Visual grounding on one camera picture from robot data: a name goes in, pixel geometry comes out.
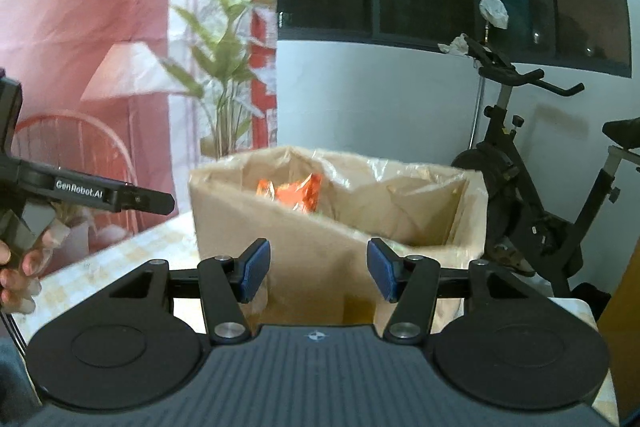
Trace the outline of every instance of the metal screw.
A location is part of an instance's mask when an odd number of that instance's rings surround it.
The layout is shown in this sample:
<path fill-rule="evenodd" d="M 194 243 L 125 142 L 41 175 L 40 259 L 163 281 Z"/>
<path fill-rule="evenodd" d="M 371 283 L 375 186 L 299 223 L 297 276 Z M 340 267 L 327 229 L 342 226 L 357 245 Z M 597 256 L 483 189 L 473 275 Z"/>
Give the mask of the metal screw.
<path fill-rule="evenodd" d="M 213 332 L 223 339 L 236 339 L 245 332 L 246 328 L 237 322 L 223 322 L 213 328 Z"/>
<path fill-rule="evenodd" d="M 420 326 L 412 322 L 398 322 L 389 328 L 389 333 L 397 339 L 412 339 L 420 335 Z"/>

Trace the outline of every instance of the checkered tablecloth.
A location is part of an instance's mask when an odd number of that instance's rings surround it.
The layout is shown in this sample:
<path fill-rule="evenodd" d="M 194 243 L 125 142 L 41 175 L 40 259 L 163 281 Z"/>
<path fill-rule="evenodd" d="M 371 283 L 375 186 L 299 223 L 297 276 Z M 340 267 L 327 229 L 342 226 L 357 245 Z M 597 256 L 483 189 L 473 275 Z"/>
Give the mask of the checkered tablecloth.
<path fill-rule="evenodd" d="M 15 315 L 25 341 L 29 342 L 44 324 L 150 259 L 166 259 L 173 270 L 197 266 L 200 258 L 191 213 L 175 217 L 43 279 L 42 293 L 36 298 L 36 311 L 31 315 Z M 591 310 L 585 302 L 578 299 L 552 300 L 596 328 Z M 198 299 L 175 299 L 174 314 L 195 331 L 204 333 Z M 618 425 L 618 408 L 610 373 L 593 406 L 610 422 Z"/>

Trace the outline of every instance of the gray ribbed panel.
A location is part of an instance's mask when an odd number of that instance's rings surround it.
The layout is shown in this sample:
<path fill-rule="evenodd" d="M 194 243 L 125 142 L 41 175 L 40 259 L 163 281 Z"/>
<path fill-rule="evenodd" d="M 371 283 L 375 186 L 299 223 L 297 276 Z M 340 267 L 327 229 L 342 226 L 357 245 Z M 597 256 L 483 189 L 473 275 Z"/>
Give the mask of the gray ribbed panel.
<path fill-rule="evenodd" d="M 415 347 L 371 327 L 264 327 L 242 346 L 219 347 L 185 388 L 130 413 L 82 415 L 48 406 L 27 427 L 599 427 L 581 405 L 517 415 L 460 396 Z"/>

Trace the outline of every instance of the orange wrapper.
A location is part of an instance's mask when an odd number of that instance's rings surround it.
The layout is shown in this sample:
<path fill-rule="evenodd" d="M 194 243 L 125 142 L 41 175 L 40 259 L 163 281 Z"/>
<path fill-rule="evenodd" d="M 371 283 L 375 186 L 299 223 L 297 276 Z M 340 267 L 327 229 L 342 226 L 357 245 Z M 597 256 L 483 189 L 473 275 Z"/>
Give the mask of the orange wrapper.
<path fill-rule="evenodd" d="M 316 211 L 321 184 L 320 174 L 311 174 L 304 181 L 285 183 L 278 187 L 274 187 L 273 182 L 269 180 L 260 180 L 256 194 L 280 201 L 293 210 L 309 213 Z"/>

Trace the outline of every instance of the printed plant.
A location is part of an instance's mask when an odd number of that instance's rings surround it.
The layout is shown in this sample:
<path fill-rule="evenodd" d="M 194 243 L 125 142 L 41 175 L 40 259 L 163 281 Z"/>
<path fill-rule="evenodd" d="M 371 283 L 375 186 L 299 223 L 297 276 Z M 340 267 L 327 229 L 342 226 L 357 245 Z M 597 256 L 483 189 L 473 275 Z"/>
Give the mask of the printed plant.
<path fill-rule="evenodd" d="M 257 78 L 249 65 L 250 45 L 255 39 L 248 27 L 253 13 L 274 9 L 275 0 L 212 0 L 212 4 L 215 13 L 207 18 L 172 7 L 197 38 L 190 52 L 198 73 L 191 74 L 170 58 L 160 60 L 186 88 L 187 95 L 198 100 L 206 115 L 211 135 L 201 142 L 201 152 L 221 158 L 236 151 L 238 140 L 251 127 L 252 116 L 264 118 L 247 101 L 250 81 Z"/>

